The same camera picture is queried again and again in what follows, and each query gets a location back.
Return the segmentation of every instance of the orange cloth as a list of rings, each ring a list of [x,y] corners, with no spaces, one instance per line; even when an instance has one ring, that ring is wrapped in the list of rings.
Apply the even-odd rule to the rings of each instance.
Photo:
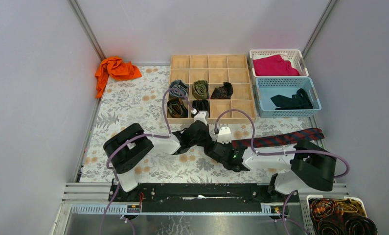
[[[95,77],[98,79],[98,83],[96,84],[98,94],[96,98],[102,97],[109,75],[116,81],[126,81],[142,77],[137,66],[132,65],[131,62],[122,62],[119,56],[111,56],[104,59],[95,73]]]

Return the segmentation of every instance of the pink towel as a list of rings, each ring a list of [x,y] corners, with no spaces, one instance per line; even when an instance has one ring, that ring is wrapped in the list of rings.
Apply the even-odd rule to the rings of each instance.
[[[299,76],[298,70],[291,62],[282,59],[280,55],[253,60],[256,76]]]

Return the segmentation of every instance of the plastic basket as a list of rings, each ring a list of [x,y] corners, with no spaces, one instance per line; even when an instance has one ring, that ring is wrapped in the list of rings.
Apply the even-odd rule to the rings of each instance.
[[[307,92],[313,109],[276,110],[277,107],[272,102],[271,97],[277,94],[292,97],[300,88]],[[320,100],[309,77],[259,77],[256,79],[256,91],[261,118],[311,117],[321,110]]]
[[[265,77],[265,76],[256,76],[255,68],[253,65],[253,55],[271,56],[277,54],[281,54],[284,60],[289,60],[291,62],[291,66],[298,70],[300,76],[304,76],[304,77],[309,76],[307,66],[305,65],[304,62],[304,58],[302,57],[301,51],[299,50],[250,50],[249,64],[251,66],[251,75],[253,77],[252,82],[255,82],[255,80],[259,77]]]
[[[360,202],[360,204],[362,204],[363,210],[366,212],[366,209],[364,207],[364,203],[362,202],[362,200],[360,198],[357,198],[357,197],[329,197],[329,196],[324,197],[322,195],[308,195],[306,200],[302,200],[300,202],[300,204],[301,204],[302,218],[304,220],[304,227],[307,231],[310,232],[310,235],[316,235],[315,231],[314,231],[313,223],[311,220],[310,204],[309,204],[309,200],[313,199],[313,198],[329,198],[329,199],[347,199],[347,198],[350,198],[350,199],[353,199],[353,200]]]

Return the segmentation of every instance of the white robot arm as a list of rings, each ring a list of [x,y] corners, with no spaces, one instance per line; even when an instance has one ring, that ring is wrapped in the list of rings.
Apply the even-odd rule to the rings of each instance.
[[[206,118],[208,113],[200,111],[190,127],[176,131],[169,138],[158,138],[155,134],[135,140],[121,149],[113,158],[112,164],[124,191],[137,187],[134,167],[148,153],[182,154],[190,147],[204,147],[205,154],[223,164],[227,170],[239,172],[255,168],[290,169],[290,171],[272,176],[269,193],[289,194],[300,188],[315,188],[331,191],[336,160],[327,155],[284,154],[277,156],[257,156],[250,147],[233,148],[231,132],[227,126],[219,129],[217,140],[213,141],[208,131]],[[135,136],[145,134],[139,124],[132,124],[104,144],[105,152],[110,156],[119,146]],[[296,149],[324,149],[309,141],[299,141],[296,146],[284,149],[284,152]],[[273,152],[273,149],[259,148],[259,152]]]

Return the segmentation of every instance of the gray wall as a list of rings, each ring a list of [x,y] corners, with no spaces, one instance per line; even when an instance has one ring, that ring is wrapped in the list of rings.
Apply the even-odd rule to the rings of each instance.
[[[106,56],[166,63],[175,54],[304,49],[328,0],[79,0]]]
[[[66,0],[0,0],[0,234],[50,231],[87,134],[98,63]]]
[[[341,181],[389,235],[389,0],[341,0],[306,63],[326,145],[352,167]]]

